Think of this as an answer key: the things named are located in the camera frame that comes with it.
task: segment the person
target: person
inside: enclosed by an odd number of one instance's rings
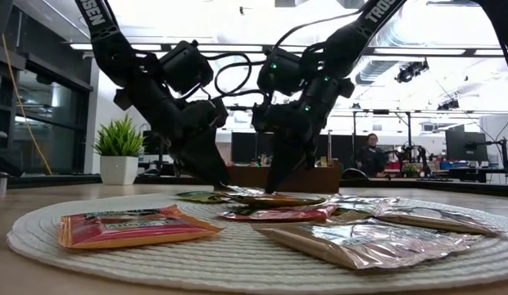
[[[385,170],[385,153],[378,144],[378,135],[367,135],[367,145],[362,147],[356,154],[357,168],[363,171],[367,177],[378,177]]]

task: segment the woven placemat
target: woven placemat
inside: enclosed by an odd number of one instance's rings
[[[186,243],[93,252],[65,251],[57,244],[59,217],[88,211],[166,207],[226,227],[214,237]],[[508,231],[508,218],[441,204]],[[23,256],[68,270],[132,283],[255,294],[354,294],[451,288],[508,279],[508,238],[481,242],[473,251],[407,270],[350,271],[273,243],[249,224],[221,220],[230,205],[203,205],[165,194],[65,202],[21,217],[8,234]]]

